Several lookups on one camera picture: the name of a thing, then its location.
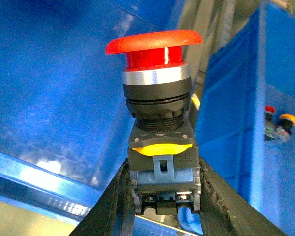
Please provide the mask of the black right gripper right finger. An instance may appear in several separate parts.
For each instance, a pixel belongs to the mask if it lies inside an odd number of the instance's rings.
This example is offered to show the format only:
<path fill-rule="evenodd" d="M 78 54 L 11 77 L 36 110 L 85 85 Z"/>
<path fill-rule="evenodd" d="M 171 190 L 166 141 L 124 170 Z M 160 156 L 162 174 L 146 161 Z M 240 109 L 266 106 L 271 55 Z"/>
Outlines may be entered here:
<path fill-rule="evenodd" d="M 284 236 L 203 159 L 199 158 L 200 222 L 205 236 Z"/>

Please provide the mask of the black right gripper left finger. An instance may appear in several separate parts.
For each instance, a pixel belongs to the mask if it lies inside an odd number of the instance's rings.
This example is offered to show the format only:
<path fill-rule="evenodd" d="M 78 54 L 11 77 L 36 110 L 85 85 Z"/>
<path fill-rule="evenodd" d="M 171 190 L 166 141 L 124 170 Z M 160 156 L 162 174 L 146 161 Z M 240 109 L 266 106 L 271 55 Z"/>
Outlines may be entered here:
<path fill-rule="evenodd" d="M 125 160 L 95 206 L 70 235 L 131 236 L 134 222 L 129 164 Z"/>

